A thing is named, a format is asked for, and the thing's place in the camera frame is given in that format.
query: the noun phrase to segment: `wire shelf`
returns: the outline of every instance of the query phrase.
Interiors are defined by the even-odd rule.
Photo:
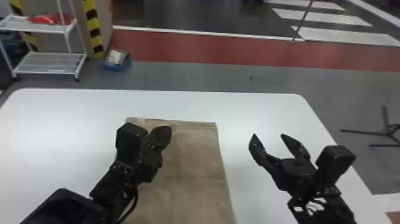
[[[30,52],[14,69],[18,74],[76,74],[85,62],[85,54]]]
[[[0,22],[0,30],[13,30],[32,33],[69,34],[76,24],[77,20],[73,19],[71,21],[71,24],[65,25],[64,32],[63,26],[32,23],[28,21],[27,17],[10,14]]]

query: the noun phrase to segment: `hazard stripe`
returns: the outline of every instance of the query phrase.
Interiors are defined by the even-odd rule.
[[[104,58],[103,39],[95,0],[82,0],[82,4],[83,11],[86,14],[87,29],[90,34],[90,46],[93,49],[94,58]]]
[[[23,10],[22,10],[21,0],[10,0],[10,6],[12,9],[12,12],[15,15],[24,15]],[[32,35],[32,33],[24,32],[22,35],[23,35],[23,38],[32,47],[32,50],[38,51],[38,42],[36,41],[36,38]]]

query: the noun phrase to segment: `white table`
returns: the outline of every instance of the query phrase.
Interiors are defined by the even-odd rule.
[[[88,196],[115,157],[126,117],[216,122],[240,224],[296,223],[289,195],[248,151],[253,133],[278,157],[291,157],[281,133],[303,142],[313,161],[335,144],[294,94],[22,89],[0,108],[0,223],[19,223],[60,187]],[[358,223],[390,223],[353,168],[337,185]]]

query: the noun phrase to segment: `white metal shelf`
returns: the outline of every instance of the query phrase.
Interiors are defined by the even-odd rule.
[[[77,20],[73,19],[71,24],[65,25],[64,32],[63,26],[32,23],[28,21],[27,17],[25,16],[10,14],[0,22],[0,30],[13,30],[31,33],[69,34],[76,24]]]
[[[86,52],[85,41],[83,40],[82,32],[77,21],[77,15],[72,0],[68,0],[74,19],[71,24],[66,25],[64,16],[60,16],[60,25],[37,24],[28,21],[27,17],[10,14],[0,21],[0,30],[11,30],[30,33],[52,33],[62,34],[65,38],[68,53],[48,53],[48,52],[34,52],[26,38],[24,38],[26,45],[30,52],[22,59],[16,68],[10,62],[7,52],[0,39],[0,52],[4,55],[8,68],[11,71],[13,78],[19,80],[18,74],[72,74],[75,81],[79,81],[79,72],[85,62],[88,54]],[[61,0],[56,0],[58,7],[58,14],[64,15],[61,7]],[[72,29],[77,26],[79,38],[84,49],[82,54],[74,54],[71,50],[69,35]]]
[[[84,54],[29,52],[14,69],[18,74],[78,74]]]

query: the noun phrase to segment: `red cloth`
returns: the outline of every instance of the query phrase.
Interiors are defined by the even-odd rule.
[[[64,22],[65,25],[71,24],[72,16],[71,14],[64,13]],[[28,21],[32,23],[42,23],[42,24],[50,24],[50,25],[62,25],[61,16],[57,14],[52,15],[34,15],[28,18]]]

